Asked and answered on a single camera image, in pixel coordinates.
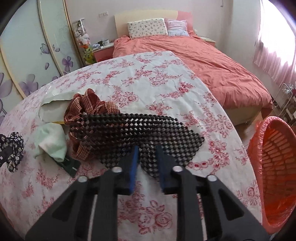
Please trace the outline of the mint green sock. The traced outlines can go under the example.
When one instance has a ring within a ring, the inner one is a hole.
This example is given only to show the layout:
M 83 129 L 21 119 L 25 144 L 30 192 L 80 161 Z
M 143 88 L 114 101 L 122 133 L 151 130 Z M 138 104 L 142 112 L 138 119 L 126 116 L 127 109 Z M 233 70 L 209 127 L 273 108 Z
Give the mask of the mint green sock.
M 62 163 L 67 153 L 67 143 L 62 125 L 47 123 L 38 127 L 34 133 L 34 157 L 47 154 Z

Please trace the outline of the black checkered cloth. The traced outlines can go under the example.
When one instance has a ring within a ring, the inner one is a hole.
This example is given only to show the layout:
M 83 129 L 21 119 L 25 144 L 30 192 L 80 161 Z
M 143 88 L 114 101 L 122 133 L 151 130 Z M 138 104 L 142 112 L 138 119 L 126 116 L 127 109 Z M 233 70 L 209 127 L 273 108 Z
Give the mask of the black checkered cloth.
M 180 166 L 187 166 L 204 142 L 204 137 L 188 128 L 176 118 L 152 114 L 101 114 L 86 118 L 86 130 L 93 133 L 85 139 L 94 156 L 106 168 L 112 168 L 119 160 L 139 149 L 141 168 L 152 178 L 159 172 L 156 147 L 172 156 Z

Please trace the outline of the white torn plastic bag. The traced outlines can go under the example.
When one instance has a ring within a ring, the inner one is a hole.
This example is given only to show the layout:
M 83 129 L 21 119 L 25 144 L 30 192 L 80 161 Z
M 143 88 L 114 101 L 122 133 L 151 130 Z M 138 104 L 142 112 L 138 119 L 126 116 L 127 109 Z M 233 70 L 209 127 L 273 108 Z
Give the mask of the white torn plastic bag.
M 63 123 L 64 114 L 76 92 L 48 94 L 41 102 L 38 117 L 45 123 Z

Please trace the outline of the red woven scarf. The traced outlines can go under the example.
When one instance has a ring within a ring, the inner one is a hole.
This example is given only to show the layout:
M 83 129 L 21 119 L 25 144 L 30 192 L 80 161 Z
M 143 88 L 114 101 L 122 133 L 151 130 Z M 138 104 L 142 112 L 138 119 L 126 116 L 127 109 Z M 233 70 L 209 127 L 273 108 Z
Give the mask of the red woven scarf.
M 86 130 L 87 117 L 119 113 L 120 110 L 115 103 L 100 100 L 91 88 L 84 94 L 74 94 L 64 114 L 64 124 L 69 127 L 68 136 L 73 157 L 79 161 L 86 161 L 94 156 L 92 148 L 84 143 L 85 139 L 93 133 L 91 130 Z

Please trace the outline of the dark green small card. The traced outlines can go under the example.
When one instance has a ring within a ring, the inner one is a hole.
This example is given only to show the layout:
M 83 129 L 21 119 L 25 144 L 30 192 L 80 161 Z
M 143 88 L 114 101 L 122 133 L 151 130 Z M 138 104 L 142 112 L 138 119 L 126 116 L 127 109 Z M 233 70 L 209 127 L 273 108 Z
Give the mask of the dark green small card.
M 81 162 L 66 155 L 64 161 L 57 162 L 57 164 L 64 169 L 70 177 L 74 178 L 80 168 Z

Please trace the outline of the red plastic laundry basket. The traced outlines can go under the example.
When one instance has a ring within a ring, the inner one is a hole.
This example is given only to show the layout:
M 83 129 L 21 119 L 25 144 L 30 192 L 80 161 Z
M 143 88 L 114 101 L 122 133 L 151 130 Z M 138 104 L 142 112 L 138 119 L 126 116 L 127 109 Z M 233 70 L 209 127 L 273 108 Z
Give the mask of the red plastic laundry basket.
M 295 208 L 295 133 L 281 118 L 268 116 L 258 125 L 247 153 L 259 188 L 262 224 L 271 235 Z

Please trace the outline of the black floral scrunchie cloth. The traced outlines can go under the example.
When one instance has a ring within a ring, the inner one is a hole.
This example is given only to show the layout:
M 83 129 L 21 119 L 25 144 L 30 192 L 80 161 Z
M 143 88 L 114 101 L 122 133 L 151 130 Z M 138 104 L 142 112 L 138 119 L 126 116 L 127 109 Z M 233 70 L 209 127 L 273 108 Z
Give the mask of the black floral scrunchie cloth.
M 8 137 L 1 133 L 1 166 L 6 164 L 8 171 L 14 173 L 23 158 L 24 141 L 18 132 L 12 132 Z

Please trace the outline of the bed with coral duvet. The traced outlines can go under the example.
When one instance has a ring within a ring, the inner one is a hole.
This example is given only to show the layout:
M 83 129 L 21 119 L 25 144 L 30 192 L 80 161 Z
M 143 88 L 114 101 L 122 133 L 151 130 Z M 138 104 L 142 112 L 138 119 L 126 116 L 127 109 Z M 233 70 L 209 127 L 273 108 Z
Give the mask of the bed with coral duvet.
M 234 125 L 263 118 L 272 111 L 272 100 L 263 83 L 242 65 L 202 40 L 187 36 L 150 36 L 115 40 L 113 57 L 144 52 L 172 51 L 209 88 Z

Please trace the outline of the floral white pink tablecloth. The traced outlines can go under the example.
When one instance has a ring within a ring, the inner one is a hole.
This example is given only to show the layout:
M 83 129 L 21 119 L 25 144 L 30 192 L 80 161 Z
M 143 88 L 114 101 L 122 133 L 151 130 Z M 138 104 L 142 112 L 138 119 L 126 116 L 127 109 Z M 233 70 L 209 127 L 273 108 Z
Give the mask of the floral white pink tablecloth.
M 159 114 L 178 121 L 205 140 L 188 170 L 216 175 L 258 219 L 262 219 L 253 168 L 230 118 L 207 86 L 171 52 L 118 57 L 73 71 L 30 94 L 6 114 L 1 133 L 19 132 L 24 157 L 15 173 L 1 167 L 1 205 L 17 233 L 26 232 L 72 184 L 53 160 L 35 157 L 34 131 L 43 125 L 38 111 L 52 93 L 95 89 L 122 113 Z

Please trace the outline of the pink nightstand left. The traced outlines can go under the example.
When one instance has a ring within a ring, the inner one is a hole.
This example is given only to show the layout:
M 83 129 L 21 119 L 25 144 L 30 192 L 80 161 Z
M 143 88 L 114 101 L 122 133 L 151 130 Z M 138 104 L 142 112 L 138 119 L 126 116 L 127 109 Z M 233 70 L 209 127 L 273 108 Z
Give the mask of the pink nightstand left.
M 102 46 L 99 49 L 93 51 L 96 62 L 105 61 L 113 58 L 114 43 L 110 43 L 106 46 Z

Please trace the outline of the pink curtain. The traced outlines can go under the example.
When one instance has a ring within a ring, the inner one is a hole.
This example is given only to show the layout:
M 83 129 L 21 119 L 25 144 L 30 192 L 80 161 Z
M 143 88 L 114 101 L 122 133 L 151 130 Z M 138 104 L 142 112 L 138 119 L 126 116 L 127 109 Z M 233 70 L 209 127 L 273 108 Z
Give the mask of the pink curtain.
M 295 83 L 295 32 L 270 1 L 260 1 L 260 24 L 253 62 L 276 84 Z

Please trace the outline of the nightstand right side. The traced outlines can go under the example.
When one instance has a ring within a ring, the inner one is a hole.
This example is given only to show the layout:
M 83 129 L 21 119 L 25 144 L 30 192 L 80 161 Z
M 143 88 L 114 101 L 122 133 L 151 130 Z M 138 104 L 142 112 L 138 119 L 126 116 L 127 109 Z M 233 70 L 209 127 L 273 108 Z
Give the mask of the nightstand right side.
M 207 37 L 201 37 L 201 39 L 205 42 L 207 42 L 208 44 L 210 44 L 211 46 L 214 46 L 216 47 L 216 41 L 210 39 L 210 38 L 207 38 Z

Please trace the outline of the sliding glass wardrobe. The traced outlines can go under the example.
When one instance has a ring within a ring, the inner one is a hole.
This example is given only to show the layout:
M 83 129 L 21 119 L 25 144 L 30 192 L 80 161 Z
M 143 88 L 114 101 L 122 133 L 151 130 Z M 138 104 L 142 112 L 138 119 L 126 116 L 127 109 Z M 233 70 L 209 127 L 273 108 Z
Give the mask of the sliding glass wardrobe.
M 65 1 L 1 1 L 1 119 L 81 68 Z

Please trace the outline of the tall plush toy tube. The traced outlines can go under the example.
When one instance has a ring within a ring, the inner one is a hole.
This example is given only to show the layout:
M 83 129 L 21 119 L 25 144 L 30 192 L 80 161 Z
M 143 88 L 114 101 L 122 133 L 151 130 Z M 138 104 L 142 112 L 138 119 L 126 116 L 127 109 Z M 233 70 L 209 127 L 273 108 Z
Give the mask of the tall plush toy tube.
M 83 61 L 83 64 L 91 65 L 94 64 L 96 60 L 93 54 L 93 47 L 90 42 L 89 35 L 87 34 L 83 21 L 84 18 L 75 21 L 72 24 L 72 28 L 76 45 L 78 48 L 78 53 L 80 54 L 80 58 Z

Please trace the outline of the white mug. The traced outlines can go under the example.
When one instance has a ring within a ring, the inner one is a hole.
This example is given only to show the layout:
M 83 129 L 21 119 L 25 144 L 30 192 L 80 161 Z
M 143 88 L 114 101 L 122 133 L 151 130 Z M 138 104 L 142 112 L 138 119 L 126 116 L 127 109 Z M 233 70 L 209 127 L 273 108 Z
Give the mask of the white mug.
M 103 40 L 102 45 L 104 45 L 104 46 L 109 45 L 109 40 Z

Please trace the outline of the striped pink pillow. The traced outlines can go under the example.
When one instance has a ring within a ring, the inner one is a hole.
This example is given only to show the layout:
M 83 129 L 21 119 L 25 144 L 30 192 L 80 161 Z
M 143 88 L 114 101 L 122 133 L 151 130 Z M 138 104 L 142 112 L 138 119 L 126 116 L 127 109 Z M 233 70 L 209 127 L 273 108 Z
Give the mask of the striped pink pillow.
M 169 36 L 189 37 L 188 22 L 186 20 L 165 19 L 166 28 Z

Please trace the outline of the floral white pillow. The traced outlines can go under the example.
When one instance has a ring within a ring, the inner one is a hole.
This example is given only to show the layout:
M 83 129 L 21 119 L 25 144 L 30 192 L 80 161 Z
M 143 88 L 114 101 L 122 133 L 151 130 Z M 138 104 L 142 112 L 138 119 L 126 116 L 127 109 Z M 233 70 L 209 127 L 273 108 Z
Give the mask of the floral white pillow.
M 127 28 L 131 39 L 168 35 L 165 19 L 163 18 L 128 22 Z

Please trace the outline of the wall power socket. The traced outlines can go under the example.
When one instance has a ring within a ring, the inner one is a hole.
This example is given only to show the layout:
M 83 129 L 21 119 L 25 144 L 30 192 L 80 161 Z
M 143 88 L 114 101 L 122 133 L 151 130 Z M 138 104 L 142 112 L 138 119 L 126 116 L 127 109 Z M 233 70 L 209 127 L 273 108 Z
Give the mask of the wall power socket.
M 108 15 L 108 12 L 106 11 L 106 12 L 100 13 L 98 16 L 101 18 L 101 17 L 107 16 L 107 15 Z

